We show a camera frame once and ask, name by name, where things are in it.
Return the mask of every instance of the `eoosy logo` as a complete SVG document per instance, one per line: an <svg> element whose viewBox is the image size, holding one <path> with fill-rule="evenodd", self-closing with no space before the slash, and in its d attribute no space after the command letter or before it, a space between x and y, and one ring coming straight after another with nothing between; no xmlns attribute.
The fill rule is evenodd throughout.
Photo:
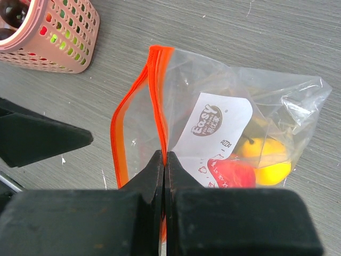
<svg viewBox="0 0 341 256"><path fill-rule="evenodd" d="M192 127L191 132L196 136L208 136L215 133L222 125L223 115L217 106L207 104L201 112L199 122Z"/></svg>

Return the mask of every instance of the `wood grain surface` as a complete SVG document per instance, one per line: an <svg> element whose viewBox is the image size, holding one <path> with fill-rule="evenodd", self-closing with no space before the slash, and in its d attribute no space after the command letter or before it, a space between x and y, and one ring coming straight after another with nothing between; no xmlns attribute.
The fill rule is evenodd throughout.
<svg viewBox="0 0 341 256"><path fill-rule="evenodd" d="M307 203L326 255L341 255L341 1L92 3L101 26L88 70L50 74L0 63L0 96L90 130L93 144L19 169L0 163L0 169L29 189L104 189L103 173L108 188L116 188L110 120L151 44L197 52L230 66L321 76L334 90L285 187Z"/></svg>

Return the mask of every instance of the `yellow fruit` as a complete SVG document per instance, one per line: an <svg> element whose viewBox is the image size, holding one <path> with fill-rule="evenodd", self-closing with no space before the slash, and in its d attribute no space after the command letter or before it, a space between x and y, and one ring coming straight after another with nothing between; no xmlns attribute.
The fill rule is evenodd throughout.
<svg viewBox="0 0 341 256"><path fill-rule="evenodd" d="M255 169L256 183L262 186L276 185L284 180L290 171L290 163L273 164L268 167Z"/></svg>
<svg viewBox="0 0 341 256"><path fill-rule="evenodd" d="M291 171L285 146L274 139L249 139L238 150L243 158L258 166L256 182L271 186L280 183Z"/></svg>

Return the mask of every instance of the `paper label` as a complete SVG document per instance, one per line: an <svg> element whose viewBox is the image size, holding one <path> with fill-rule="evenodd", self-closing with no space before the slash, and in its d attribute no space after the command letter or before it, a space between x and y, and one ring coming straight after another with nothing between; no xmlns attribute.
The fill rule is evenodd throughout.
<svg viewBox="0 0 341 256"><path fill-rule="evenodd" d="M245 98L201 93L172 151L184 169L203 186L221 187L223 183L217 182L208 161L231 155L252 113L252 106Z"/></svg>

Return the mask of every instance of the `clear plastic bag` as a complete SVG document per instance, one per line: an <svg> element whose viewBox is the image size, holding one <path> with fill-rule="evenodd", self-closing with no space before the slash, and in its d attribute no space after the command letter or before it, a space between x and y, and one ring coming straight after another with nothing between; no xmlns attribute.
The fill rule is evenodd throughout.
<svg viewBox="0 0 341 256"><path fill-rule="evenodd" d="M205 187L276 185L295 167L331 92L320 77L235 68L152 46L114 113L118 186L174 151Z"/></svg>

